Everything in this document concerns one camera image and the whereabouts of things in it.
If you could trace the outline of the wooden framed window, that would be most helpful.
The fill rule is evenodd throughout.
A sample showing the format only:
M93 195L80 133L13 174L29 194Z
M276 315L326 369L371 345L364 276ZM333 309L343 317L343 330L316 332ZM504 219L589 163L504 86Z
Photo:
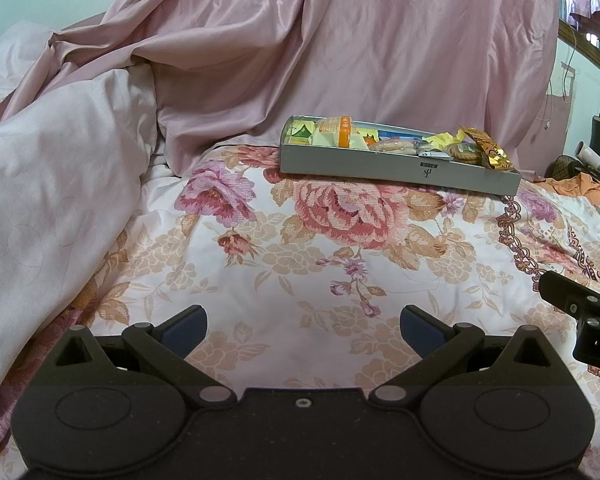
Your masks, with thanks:
M572 47L573 50L582 54L600 70L600 48L595 47L586 37L577 32L566 21L558 22L558 38Z

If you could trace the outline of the round biscuit green label packet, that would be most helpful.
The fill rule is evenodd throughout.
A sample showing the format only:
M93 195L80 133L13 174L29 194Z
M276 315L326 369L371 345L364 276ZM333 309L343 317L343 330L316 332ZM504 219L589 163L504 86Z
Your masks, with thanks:
M456 162L468 165L483 165L483 151L475 146L475 144L469 143L451 143L447 145L444 150L454 159Z

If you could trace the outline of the grey cardboard tray box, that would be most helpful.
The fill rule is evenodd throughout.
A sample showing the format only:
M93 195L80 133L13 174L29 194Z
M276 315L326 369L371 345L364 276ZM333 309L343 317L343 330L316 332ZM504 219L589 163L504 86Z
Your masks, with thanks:
M294 117L326 118L291 118ZM492 169L486 160L486 154L483 156L483 165L477 166L462 164L454 159L292 145L282 140L285 126L280 134L279 143L279 165L285 174L411 183L499 196L516 194L521 181L521 175L515 169Z

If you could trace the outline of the floral bedsheet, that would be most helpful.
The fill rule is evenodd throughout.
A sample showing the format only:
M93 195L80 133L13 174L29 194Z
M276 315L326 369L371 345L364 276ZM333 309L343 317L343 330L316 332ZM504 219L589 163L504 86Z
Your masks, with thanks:
M491 334L538 326L569 359L576 324L540 298L545 270L600 294L600 206L580 180L499 198L286 177L275 148L218 148L184 179L157 160L102 262L0 388L0 479L23 471L15 400L72 324L115 335L201 304L208 333L189 361L230 388L370 389L417 360L399 334L407 304Z

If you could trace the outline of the pink satin curtain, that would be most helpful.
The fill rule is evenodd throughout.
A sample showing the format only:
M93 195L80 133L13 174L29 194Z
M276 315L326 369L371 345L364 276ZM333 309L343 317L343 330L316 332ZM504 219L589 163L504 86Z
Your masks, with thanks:
M50 37L0 122L65 84L146 62L166 160L273 143L291 115L483 130L514 154L552 73L559 0L114 0Z

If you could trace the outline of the white paper roll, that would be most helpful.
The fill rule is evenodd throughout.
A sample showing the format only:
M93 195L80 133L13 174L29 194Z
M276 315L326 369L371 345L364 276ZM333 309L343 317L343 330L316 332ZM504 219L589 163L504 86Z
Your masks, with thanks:
M600 173L600 155L596 154L592 148L580 141L576 148L576 159L580 160L583 165L596 170Z

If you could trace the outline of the brown bag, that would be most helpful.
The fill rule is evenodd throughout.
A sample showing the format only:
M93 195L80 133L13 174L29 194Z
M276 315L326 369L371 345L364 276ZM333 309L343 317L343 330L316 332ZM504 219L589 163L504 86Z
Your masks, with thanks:
M577 176L584 170L585 166L581 164L579 159L560 155L547 168L545 177L554 180L567 180Z

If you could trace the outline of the pale pink quilt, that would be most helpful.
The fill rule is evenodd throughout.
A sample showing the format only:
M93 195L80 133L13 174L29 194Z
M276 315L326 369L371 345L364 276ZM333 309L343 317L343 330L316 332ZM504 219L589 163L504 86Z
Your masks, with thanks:
M125 227L157 141L145 65L66 84L7 114L50 36L21 22L0 38L0 385Z

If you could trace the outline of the pink rice cake packet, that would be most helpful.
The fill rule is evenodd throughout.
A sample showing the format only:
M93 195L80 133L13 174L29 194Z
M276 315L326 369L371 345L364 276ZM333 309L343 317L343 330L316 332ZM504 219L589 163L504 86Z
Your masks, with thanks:
M403 155L417 155L420 142L416 139L385 139L370 144L368 149L376 153L396 153Z

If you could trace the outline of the blue white snack packet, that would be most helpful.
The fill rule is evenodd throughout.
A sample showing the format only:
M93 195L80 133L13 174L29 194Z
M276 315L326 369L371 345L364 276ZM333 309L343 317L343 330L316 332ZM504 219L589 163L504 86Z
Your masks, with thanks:
M430 146L420 146L417 149L417 155L419 157L452 160L453 156L447 153L445 150L437 150L436 148L430 148Z

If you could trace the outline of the orange cloth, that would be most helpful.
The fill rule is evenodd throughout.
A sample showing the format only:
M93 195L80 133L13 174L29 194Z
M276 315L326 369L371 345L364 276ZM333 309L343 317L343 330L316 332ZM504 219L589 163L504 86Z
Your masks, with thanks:
M536 185L543 190L567 197L584 197L593 206L600 207L600 183L589 174L577 174L568 179L547 178Z

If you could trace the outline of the gold foil snack packet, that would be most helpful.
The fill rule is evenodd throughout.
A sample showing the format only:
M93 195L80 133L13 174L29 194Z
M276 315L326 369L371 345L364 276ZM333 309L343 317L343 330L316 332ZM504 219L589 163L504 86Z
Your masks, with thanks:
M514 164L510 161L505 151L490 137L489 133L464 126L460 127L460 132L469 136L477 144L478 148L486 154L486 160L492 169L501 171L515 169Z

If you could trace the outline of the yellow orange cracker packet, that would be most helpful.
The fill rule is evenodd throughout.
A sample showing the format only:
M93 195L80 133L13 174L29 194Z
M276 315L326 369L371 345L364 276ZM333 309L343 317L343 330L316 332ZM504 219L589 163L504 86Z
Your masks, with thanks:
M350 148L367 151L368 146L361 133L353 125L350 116L326 117L316 122L311 144L322 148Z

